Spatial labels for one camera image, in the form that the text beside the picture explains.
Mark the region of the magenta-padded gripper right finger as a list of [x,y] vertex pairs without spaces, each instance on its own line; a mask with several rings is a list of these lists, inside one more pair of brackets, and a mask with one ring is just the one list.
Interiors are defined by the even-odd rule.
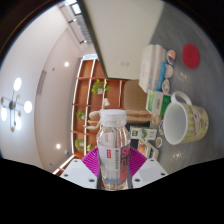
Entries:
[[129,174],[133,188],[141,188],[168,175],[156,159],[147,159],[134,148],[130,148]]

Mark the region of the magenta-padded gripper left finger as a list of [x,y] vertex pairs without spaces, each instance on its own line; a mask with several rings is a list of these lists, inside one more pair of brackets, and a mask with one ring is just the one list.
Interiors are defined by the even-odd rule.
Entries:
[[61,178],[88,189],[96,189],[100,176],[98,149],[94,148],[82,159],[72,159]]

